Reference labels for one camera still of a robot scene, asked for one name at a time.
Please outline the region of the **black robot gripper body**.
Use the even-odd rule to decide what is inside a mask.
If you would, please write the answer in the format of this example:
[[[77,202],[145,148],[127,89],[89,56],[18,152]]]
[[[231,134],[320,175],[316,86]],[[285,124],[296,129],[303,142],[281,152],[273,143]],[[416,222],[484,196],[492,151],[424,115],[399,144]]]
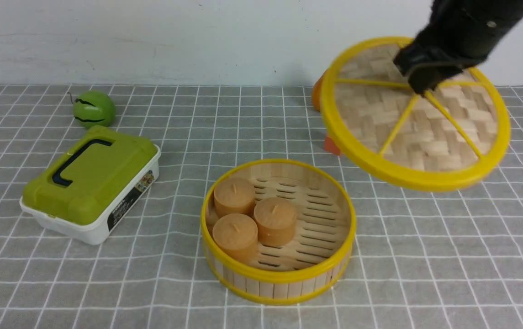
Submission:
[[[483,63],[487,58],[487,54],[470,57],[454,52],[445,45],[414,40],[397,52],[393,64],[407,78],[410,88],[423,96],[442,82]]]

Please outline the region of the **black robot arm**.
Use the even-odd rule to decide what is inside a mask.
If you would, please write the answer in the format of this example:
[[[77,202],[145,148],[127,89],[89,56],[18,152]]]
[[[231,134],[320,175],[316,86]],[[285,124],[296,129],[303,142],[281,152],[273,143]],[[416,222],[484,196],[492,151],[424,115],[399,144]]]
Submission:
[[[428,24],[393,59],[418,95],[485,62],[523,19],[523,0],[435,0]]]

